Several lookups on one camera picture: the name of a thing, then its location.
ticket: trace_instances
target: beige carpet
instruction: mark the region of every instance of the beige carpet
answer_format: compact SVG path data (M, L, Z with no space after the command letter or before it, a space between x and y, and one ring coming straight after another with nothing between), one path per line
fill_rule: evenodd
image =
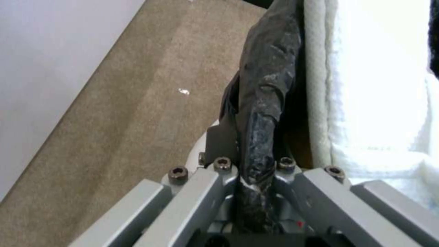
M0 205L0 245L65 246L141 179L183 165L264 11L146 0Z

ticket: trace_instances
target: fluffy white fabric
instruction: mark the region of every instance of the fluffy white fabric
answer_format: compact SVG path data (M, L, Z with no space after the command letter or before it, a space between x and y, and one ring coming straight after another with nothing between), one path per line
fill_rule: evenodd
M305 0L314 165L382 179L439 212L439 83L429 0Z

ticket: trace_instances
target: small paper scrap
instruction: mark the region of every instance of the small paper scrap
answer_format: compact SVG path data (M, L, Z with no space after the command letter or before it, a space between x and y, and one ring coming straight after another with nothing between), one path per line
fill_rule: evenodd
M185 94L185 95L189 95L190 94L189 90L186 90L186 89L179 88L178 91L180 93L182 93L182 94Z

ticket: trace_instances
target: white wall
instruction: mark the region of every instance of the white wall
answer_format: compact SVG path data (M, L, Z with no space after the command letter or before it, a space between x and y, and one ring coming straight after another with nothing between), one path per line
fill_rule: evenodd
M144 0L0 0L0 201Z

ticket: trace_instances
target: wrinkled plastic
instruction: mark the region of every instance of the wrinkled plastic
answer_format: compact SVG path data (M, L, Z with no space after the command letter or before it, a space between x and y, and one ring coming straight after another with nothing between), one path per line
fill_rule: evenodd
M242 232L280 232L270 202L273 142L303 52L303 8L276 0L249 31L240 61L236 123L240 176L236 223Z

